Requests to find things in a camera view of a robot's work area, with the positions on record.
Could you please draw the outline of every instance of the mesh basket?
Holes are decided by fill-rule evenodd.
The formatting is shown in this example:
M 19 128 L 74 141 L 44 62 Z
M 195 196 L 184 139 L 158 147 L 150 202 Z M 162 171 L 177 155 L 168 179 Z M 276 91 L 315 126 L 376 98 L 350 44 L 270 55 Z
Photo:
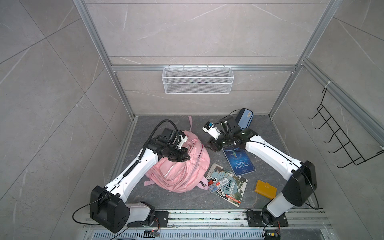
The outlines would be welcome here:
M 233 71 L 230 67 L 165 67 L 162 80 L 166 94 L 230 93 Z

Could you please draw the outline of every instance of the yellow notebook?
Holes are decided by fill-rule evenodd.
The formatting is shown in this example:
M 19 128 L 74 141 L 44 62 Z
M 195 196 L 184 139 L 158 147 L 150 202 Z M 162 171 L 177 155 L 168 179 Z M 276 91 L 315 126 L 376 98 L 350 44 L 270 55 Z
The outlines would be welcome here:
M 276 197 L 277 188 L 269 185 L 267 182 L 257 180 L 255 192 L 269 199 L 274 199 Z

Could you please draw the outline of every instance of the black mounting plate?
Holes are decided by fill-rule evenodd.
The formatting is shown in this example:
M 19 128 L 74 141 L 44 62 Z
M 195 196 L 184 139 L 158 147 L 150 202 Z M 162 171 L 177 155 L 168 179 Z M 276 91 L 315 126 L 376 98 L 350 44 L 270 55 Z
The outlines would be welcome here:
M 167 211 L 155 211 L 155 218 L 158 218 L 160 227 L 167 227 L 168 225 L 168 215 L 169 212 Z M 133 222 L 132 225 L 128 223 L 129 227 L 143 227 L 140 222 Z M 149 228 L 157 227 L 156 221 L 153 222 Z
M 248 226 L 249 227 L 264 227 L 265 224 L 262 222 L 262 217 L 260 216 L 261 211 L 250 211 L 248 210 L 246 212 L 247 214 L 247 220 L 248 220 Z M 280 222 L 280 227 L 288 227 L 288 222 L 286 220 L 285 214 L 281 215 L 277 218 L 277 220 Z

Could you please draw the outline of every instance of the white zip tie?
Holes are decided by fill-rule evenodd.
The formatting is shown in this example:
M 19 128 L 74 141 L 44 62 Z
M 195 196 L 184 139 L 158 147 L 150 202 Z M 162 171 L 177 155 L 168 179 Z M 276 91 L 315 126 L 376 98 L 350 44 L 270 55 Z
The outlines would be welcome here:
M 328 84 L 330 84 L 330 83 L 335 83 L 335 82 L 333 82 L 333 81 L 328 81 L 328 83 L 325 85 L 324 88 L 327 88 Z

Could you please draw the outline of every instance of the red label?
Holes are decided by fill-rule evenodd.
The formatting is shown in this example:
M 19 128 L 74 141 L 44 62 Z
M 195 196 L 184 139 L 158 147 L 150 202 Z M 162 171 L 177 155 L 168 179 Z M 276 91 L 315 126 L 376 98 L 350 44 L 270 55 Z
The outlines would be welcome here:
M 241 203 L 239 200 L 234 199 L 233 197 L 231 197 L 231 196 L 229 196 L 229 195 L 227 195 L 227 194 L 226 194 L 225 196 L 228 197 L 230 200 L 237 202 L 238 204 Z

